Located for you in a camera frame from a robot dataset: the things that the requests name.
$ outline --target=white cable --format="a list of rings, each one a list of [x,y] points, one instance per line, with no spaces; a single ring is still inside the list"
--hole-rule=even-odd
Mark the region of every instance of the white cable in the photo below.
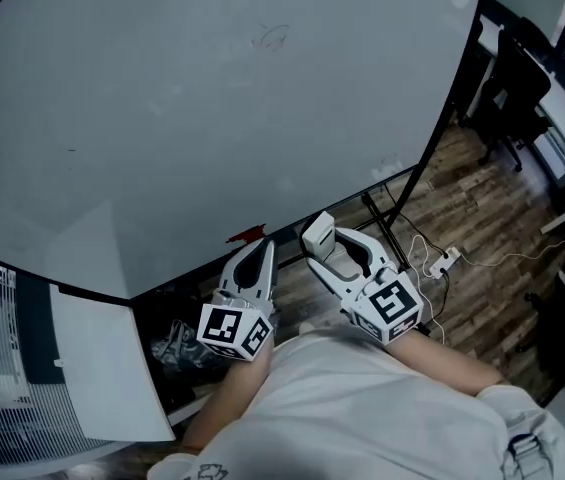
[[[435,319],[435,317],[433,316],[433,304],[431,304],[431,301],[428,299],[428,297],[426,295],[424,295],[424,293],[422,293],[422,289],[420,288],[420,273],[418,272],[418,269],[415,268],[412,264],[411,264],[411,253],[413,252],[413,245],[415,244],[415,239],[420,237],[422,239],[422,243],[424,244],[424,249],[426,250],[426,257],[429,257],[429,249],[426,246],[426,241],[424,240],[424,237],[422,235],[415,235],[413,237],[413,240],[411,240],[411,248],[409,249],[409,254],[406,255],[406,260],[409,263],[409,266],[415,271],[415,277],[418,280],[418,293],[420,294],[420,296],[422,296],[422,298],[424,300],[426,300],[429,303],[429,308],[431,309],[431,320],[433,321],[433,323],[435,325],[437,325],[440,330],[442,331],[442,345],[444,345],[445,343],[445,334],[444,334],[444,327],[442,327],[438,321]],[[424,272],[424,264],[422,264],[422,274],[426,275]]]
[[[563,244],[565,244],[565,240],[562,240],[561,242],[558,242],[557,244],[549,245],[549,246],[545,247],[542,250],[542,252],[540,254],[538,254],[537,256],[527,256],[526,254],[519,254],[519,253],[516,253],[516,252],[510,253],[510,254],[505,254],[502,257],[502,259],[500,261],[498,261],[497,263],[473,263],[473,262],[469,261],[464,254],[460,253],[460,256],[469,265],[473,265],[474,267],[490,267],[491,268],[491,267],[497,267],[497,266],[501,265],[502,263],[504,263],[504,260],[506,260],[510,256],[519,256],[521,258],[526,258],[528,260],[537,260],[549,249],[555,249],[556,247],[560,247]]]

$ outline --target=office chair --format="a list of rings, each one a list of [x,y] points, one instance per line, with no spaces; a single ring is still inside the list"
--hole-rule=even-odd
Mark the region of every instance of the office chair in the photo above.
[[[522,48],[542,64],[553,54],[551,42],[533,22],[526,18],[518,20],[511,35]]]
[[[493,74],[482,88],[478,112],[489,143],[486,154],[478,160],[486,164],[491,152],[501,141],[515,159],[515,170],[522,170],[522,162],[511,140],[533,142],[547,131],[550,121],[540,117],[535,107],[549,92],[551,82],[542,68],[513,39],[501,30],[498,36],[498,58]]]

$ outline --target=person's arm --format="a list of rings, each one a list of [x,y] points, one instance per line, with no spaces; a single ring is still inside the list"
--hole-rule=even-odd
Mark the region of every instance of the person's arm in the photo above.
[[[493,366],[445,347],[417,331],[386,346],[386,351],[402,364],[447,386],[476,396],[483,389],[505,382]]]
[[[269,375],[272,351],[271,336],[253,362],[236,361],[231,365],[222,383],[193,418],[180,452],[199,454],[224,427],[244,414]]]

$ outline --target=hardwood flooring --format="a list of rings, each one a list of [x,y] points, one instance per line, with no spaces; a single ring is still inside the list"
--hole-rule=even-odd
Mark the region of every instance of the hardwood flooring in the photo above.
[[[526,151],[521,152],[521,173],[513,171],[513,161],[503,148],[494,152],[486,166],[478,166],[477,159],[483,152],[484,145],[473,131],[451,124],[404,213],[435,244],[443,248],[456,246],[473,262],[497,263],[509,253],[539,254],[557,241],[556,237],[539,232],[542,225],[555,217],[548,181]],[[407,178],[408,175],[390,183],[394,197],[399,196]],[[383,188],[371,194],[380,210],[392,207]],[[342,204],[332,214],[337,224],[345,227],[354,227],[371,217],[359,198]],[[399,217],[392,229],[408,252],[415,234],[413,228]],[[377,225],[365,232],[384,243]],[[283,246],[281,259],[296,252],[296,243]],[[418,269],[424,256],[422,241],[418,240],[412,253],[412,262]],[[495,365],[541,404],[559,386],[556,379],[540,370],[535,347],[524,353],[515,352],[516,345],[533,332],[537,322],[537,314],[523,300],[523,294],[533,291],[548,296],[564,261],[565,246],[548,251],[537,261],[510,257],[495,268],[459,261],[449,272],[446,307],[437,319],[444,327],[447,345]],[[214,281],[205,286],[214,287]],[[444,290],[443,279],[422,280],[422,291],[430,298],[434,313],[441,309]],[[309,272],[304,261],[280,271],[274,300],[281,311],[278,340],[294,336],[303,321],[320,326],[345,320],[336,298]],[[434,325],[431,329],[431,336],[440,340],[440,329]],[[174,451],[174,443],[136,444],[48,478],[143,478],[153,463]]]

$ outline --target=power strip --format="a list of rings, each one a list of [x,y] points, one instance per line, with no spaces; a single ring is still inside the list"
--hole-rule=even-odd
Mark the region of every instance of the power strip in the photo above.
[[[442,277],[442,269],[448,272],[451,266],[460,258],[460,251],[455,247],[447,249],[446,254],[446,258],[444,255],[440,256],[429,269],[435,279],[440,279]]]

